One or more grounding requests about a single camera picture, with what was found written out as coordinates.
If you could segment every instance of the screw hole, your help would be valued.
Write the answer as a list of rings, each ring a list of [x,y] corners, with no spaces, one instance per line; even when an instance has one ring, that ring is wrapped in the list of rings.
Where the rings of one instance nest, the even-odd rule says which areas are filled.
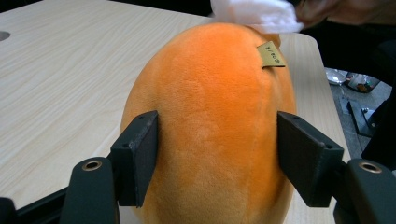
[[[371,164],[369,162],[361,162],[359,163],[359,167],[367,172],[373,173],[373,174],[380,174],[382,173],[381,168],[378,166]]]
[[[84,171],[93,171],[99,169],[102,166],[101,161],[88,161],[82,166]]]

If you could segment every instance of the black object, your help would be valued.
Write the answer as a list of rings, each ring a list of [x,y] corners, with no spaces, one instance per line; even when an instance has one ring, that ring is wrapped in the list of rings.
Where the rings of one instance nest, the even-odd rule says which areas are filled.
[[[18,211],[0,199],[0,224],[119,223],[116,201],[144,202],[155,167],[157,119],[156,111],[136,117],[108,159],[75,167],[67,189]],[[344,150],[305,120],[279,112],[277,121],[280,166],[308,206],[326,207],[333,196],[338,224],[396,223],[396,179],[389,169],[367,160],[345,164]]]
[[[0,0],[0,13],[11,9],[15,9],[17,7],[24,7],[39,1],[41,0],[12,0],[12,1]]]
[[[306,205],[328,207],[332,198],[321,177],[334,170],[344,149],[304,119],[292,114],[277,114],[279,163]]]
[[[367,160],[341,161],[343,149],[305,120],[278,113],[281,169],[311,207],[337,200],[336,223],[396,223],[396,178]]]
[[[294,6],[297,6],[301,0],[287,0],[288,2],[292,3]]]
[[[61,224],[120,223],[111,162],[92,158],[73,169],[61,214]]]
[[[373,54],[375,62],[383,68],[385,76],[393,77],[390,97],[375,111],[379,114],[378,127],[361,156],[396,170],[396,32],[395,39],[381,43]]]
[[[381,64],[383,54],[378,48],[382,43],[396,39],[396,26],[356,26],[323,21],[302,30],[301,34],[317,40],[325,67],[368,75],[392,85],[396,74],[390,76]]]
[[[111,147],[121,206],[143,205],[157,159],[157,126],[157,111],[139,115]]]
[[[212,13],[210,0],[113,0],[116,2],[129,3],[145,7],[156,7],[165,10],[190,13],[199,16],[208,16]]]
[[[366,137],[373,137],[379,122],[375,119],[375,116],[373,116],[375,108],[362,106],[359,102],[354,100],[349,100],[347,106],[352,112],[351,114],[358,134]]]

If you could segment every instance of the plush toy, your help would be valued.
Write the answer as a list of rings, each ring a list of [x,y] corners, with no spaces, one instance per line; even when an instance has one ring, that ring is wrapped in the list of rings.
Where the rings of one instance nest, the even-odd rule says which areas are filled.
[[[159,114],[157,164],[136,212],[144,223],[281,223],[292,186],[278,165],[276,112],[296,112],[288,67],[262,67],[278,35],[211,23],[183,32],[146,65],[121,130]]]

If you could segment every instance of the dark floor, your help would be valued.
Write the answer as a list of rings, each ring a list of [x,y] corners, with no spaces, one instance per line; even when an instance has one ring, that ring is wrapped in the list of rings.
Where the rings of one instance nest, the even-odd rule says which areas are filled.
[[[353,116],[348,109],[347,102],[356,101],[362,107],[376,109],[389,97],[391,86],[380,82],[370,93],[359,93],[348,88],[346,85],[330,85],[330,87],[338,116],[343,127],[349,154],[352,159],[360,158],[361,153],[366,148],[370,138],[358,134]]]

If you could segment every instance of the wooden table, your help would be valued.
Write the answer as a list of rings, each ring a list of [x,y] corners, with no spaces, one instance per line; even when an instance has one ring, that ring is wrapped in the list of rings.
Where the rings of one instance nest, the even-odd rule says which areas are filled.
[[[209,18],[103,0],[47,0],[0,14],[0,196],[17,208],[68,185],[80,161],[106,156],[126,97],[169,39]],[[314,39],[282,35],[298,114],[347,144]],[[121,209],[123,222],[134,217]],[[295,194],[287,223],[333,223]]]

